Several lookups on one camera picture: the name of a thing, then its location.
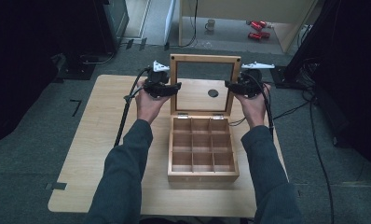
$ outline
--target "handheld controller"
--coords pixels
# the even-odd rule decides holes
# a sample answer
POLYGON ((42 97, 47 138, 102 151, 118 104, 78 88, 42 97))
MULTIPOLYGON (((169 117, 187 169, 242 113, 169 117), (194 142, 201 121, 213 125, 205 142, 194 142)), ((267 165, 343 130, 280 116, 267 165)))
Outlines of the handheld controller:
POLYGON ((177 94, 181 89, 182 83, 178 82, 174 85, 165 85, 169 82, 168 74, 165 71, 148 71, 148 78, 144 82, 144 90, 152 97, 172 96, 177 94))
POLYGON ((247 69, 240 73, 238 82, 226 81, 226 87, 233 93, 240 95, 247 95, 249 98, 253 98, 261 93, 261 72, 258 69, 247 69))

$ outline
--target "open box lid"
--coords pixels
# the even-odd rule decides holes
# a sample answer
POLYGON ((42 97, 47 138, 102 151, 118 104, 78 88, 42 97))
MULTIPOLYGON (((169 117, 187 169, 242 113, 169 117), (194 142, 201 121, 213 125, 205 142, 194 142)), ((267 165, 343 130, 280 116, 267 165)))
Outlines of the open box lid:
POLYGON ((225 80, 237 81, 240 56, 171 54, 171 85, 182 82, 171 97, 171 115, 230 116, 234 94, 225 80))

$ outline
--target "gray sleeve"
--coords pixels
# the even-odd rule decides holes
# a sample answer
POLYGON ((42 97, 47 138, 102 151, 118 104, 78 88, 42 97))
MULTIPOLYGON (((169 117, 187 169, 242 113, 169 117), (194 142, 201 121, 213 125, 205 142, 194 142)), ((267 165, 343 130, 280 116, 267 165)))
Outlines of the gray sleeve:
POLYGON ((150 125, 136 120, 104 163, 101 182, 84 223, 139 223, 142 178, 153 141, 150 125))
POLYGON ((288 183, 266 126, 257 126, 241 142, 247 152, 257 211, 255 223, 302 223, 295 188, 288 183))

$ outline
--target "red object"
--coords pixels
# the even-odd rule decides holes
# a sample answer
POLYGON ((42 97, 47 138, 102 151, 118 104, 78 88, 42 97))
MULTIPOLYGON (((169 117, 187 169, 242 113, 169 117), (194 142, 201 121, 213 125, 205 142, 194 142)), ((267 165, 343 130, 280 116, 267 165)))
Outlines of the red object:
POLYGON ((260 40, 262 36, 260 34, 249 33, 248 37, 251 39, 260 40))
POLYGON ((250 25, 258 32, 261 32, 262 26, 258 23, 258 21, 252 21, 250 25))
POLYGON ((268 33, 268 32, 260 32, 258 34, 261 35, 261 37, 263 37, 263 38, 269 38, 270 37, 270 33, 268 33))
POLYGON ((262 28, 267 27, 267 23, 264 22, 264 21, 259 21, 258 24, 260 24, 260 26, 262 26, 262 28))

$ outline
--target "box hinge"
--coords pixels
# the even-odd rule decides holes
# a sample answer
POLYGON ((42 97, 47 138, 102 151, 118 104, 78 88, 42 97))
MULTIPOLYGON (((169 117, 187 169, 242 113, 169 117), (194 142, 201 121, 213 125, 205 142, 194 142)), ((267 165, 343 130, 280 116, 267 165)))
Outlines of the box hinge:
POLYGON ((214 114, 213 119, 224 119, 224 115, 222 114, 214 114))
POLYGON ((177 118, 178 119, 188 119, 188 114, 187 113, 178 113, 177 118))

